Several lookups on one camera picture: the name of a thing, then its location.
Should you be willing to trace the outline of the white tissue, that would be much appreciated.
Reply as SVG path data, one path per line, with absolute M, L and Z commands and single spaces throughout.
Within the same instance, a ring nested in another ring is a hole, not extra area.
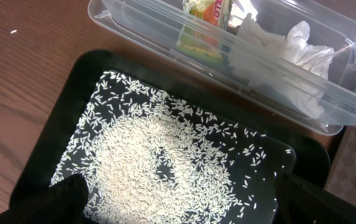
M 285 59 L 325 80 L 328 79 L 328 70 L 335 50 L 326 45 L 308 44 L 310 27 L 306 21 L 299 22 L 285 36 L 264 31 L 247 15 L 238 28 L 237 36 L 267 53 Z M 292 86 L 276 83 L 271 87 L 300 112 L 312 119 L 319 118 L 325 112 L 324 107 L 318 103 L 324 94 L 322 91 L 297 79 L 284 77 L 283 80 Z

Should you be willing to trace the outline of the clear plastic waste bin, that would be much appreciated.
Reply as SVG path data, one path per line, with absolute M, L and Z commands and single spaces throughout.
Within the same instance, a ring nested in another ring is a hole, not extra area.
M 217 36 L 223 60 L 211 63 L 176 47 L 184 24 L 200 21 L 183 11 L 182 2 L 90 1 L 88 15 L 104 29 L 314 132 L 331 136 L 344 126 L 356 126 L 356 21 L 315 1 L 232 1 L 228 27 Z M 264 31 L 285 36 L 306 21 L 310 27 L 307 43 L 335 50 L 328 79 L 239 38 L 238 28 L 247 15 Z M 276 83 L 292 86 L 284 77 L 322 91 L 318 103 L 325 112 L 312 119 L 295 108 L 271 87 Z

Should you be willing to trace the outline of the white cooked rice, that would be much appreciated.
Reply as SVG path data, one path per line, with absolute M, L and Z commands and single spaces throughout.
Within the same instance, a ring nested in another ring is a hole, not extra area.
M 115 70 L 103 72 L 51 184 L 84 176 L 97 223 L 271 223 L 291 146 Z

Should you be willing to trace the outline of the green snack wrapper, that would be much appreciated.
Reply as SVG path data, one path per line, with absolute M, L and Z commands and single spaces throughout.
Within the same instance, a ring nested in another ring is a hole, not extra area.
M 220 63 L 223 60 L 222 44 L 217 36 L 228 27 L 232 10 L 231 0 L 183 0 L 183 11 L 207 23 L 188 21 L 184 24 L 176 47 L 191 57 L 206 62 Z

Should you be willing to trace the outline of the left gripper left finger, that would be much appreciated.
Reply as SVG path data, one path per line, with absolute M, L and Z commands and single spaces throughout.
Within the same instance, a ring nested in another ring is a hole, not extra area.
M 82 223 L 88 186 L 74 174 L 0 213 L 0 224 Z

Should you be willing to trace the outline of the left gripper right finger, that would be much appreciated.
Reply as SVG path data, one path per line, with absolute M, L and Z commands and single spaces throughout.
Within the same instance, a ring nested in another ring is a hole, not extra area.
M 277 223 L 356 224 L 356 206 L 290 173 L 278 174 L 274 189 Z

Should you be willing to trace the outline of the black plastic tray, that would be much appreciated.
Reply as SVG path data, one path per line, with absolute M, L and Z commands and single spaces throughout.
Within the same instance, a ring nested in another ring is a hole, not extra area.
M 209 91 L 177 78 L 162 75 L 111 52 L 93 50 L 82 55 L 73 66 L 67 83 L 11 195 L 10 208 L 54 185 L 50 181 L 57 163 L 95 89 L 96 82 L 103 72 L 109 70 L 115 70 L 164 90 L 291 146 L 296 155 L 294 167 L 280 173 L 296 175 L 318 187 L 325 184 L 330 160 L 326 150 L 318 142 L 268 123 L 262 117 L 233 105 L 227 96 L 216 96 Z

